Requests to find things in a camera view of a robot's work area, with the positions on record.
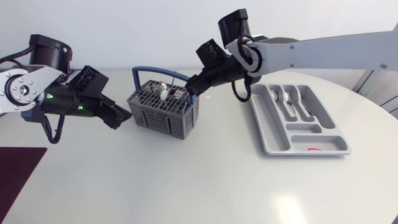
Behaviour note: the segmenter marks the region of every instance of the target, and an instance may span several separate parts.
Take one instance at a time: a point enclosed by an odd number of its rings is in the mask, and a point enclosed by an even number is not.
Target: cable
[[[240,97],[239,95],[238,95],[238,93],[236,92],[236,89],[235,89],[235,81],[232,81],[231,82],[231,84],[232,84],[232,91],[234,92],[234,95],[237,97],[237,99],[240,101],[240,102],[247,102],[249,99],[250,99],[250,97],[251,97],[251,87],[250,87],[250,85],[247,85],[246,83],[245,83],[245,85],[244,85],[244,87],[246,88],[246,91],[247,91],[247,93],[248,93],[248,96],[246,97],[246,98],[242,98],[242,97]]]
[[[393,100],[393,99],[395,99],[395,98],[397,98],[397,97],[398,97],[398,95],[394,96],[394,97],[391,98],[390,100],[387,100],[386,102],[382,103],[380,106],[385,105],[386,103],[390,102],[391,100]]]
[[[12,59],[19,58],[21,56],[27,55],[27,54],[31,53],[34,49],[35,49],[35,46],[29,46],[28,48],[26,48],[23,51],[14,53],[12,55],[5,56],[3,58],[0,58],[0,63],[4,63],[4,62],[10,61]]]
[[[60,115],[60,118],[58,120],[58,126],[57,126],[57,129],[55,130],[57,133],[55,134],[55,136],[53,138],[50,121],[47,118],[47,116],[44,116],[44,120],[42,121],[42,126],[43,126],[45,134],[47,135],[49,141],[52,144],[58,143],[59,140],[61,139],[61,133],[62,133],[64,120],[65,120],[65,115]]]
[[[15,60],[15,59],[10,59],[10,60],[8,60],[8,62],[15,63],[15,64],[17,64],[21,69],[26,70],[26,67],[25,67],[23,64],[21,64],[20,62],[18,62],[17,60]]]

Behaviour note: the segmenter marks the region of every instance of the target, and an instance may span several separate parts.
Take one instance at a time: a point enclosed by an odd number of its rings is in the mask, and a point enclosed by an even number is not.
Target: white table
[[[103,73],[110,77],[103,93],[129,110],[131,71]],[[171,82],[141,73],[141,83],[146,77]],[[40,124],[7,114],[1,146],[49,150],[4,223],[391,223],[398,214],[398,121],[318,78],[279,72],[261,82],[310,85],[352,154],[265,155],[250,104],[230,85],[201,95],[186,140],[133,118],[115,131],[99,118],[66,117],[61,141],[51,145]]]

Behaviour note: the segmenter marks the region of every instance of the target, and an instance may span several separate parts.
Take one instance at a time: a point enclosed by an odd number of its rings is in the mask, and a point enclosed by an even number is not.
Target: cutlery tray
[[[250,103],[266,154],[351,153],[333,118],[308,85],[254,84],[251,91]]]

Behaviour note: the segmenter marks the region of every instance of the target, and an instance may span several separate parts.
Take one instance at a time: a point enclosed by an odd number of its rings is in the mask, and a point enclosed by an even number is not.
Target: dishwasher cutlery basket
[[[184,87],[167,83],[170,90],[175,90],[173,94],[169,94],[162,101],[157,89],[161,82],[149,80],[141,86],[138,72],[161,73],[185,82],[188,81],[189,77],[161,68],[134,67],[132,68],[132,75],[136,90],[127,99],[134,119],[139,126],[185,139],[198,119],[199,97],[190,96]]]

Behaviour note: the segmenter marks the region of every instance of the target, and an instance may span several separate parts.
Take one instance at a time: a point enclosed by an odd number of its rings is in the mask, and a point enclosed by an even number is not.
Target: utensil
[[[275,101],[278,100],[278,94],[275,92],[275,90],[271,90],[271,95],[272,95],[272,97],[273,97],[273,99],[274,99]]]
[[[290,93],[288,91],[284,92],[284,101],[288,104],[290,110],[293,112],[294,115],[296,115],[296,110],[294,109],[294,105],[292,103],[292,99],[290,99]]]
[[[315,114],[309,109],[309,107],[307,105],[307,101],[305,100],[305,98],[303,96],[301,96],[301,103],[303,104],[305,110],[307,110],[307,112],[310,116],[315,116]]]

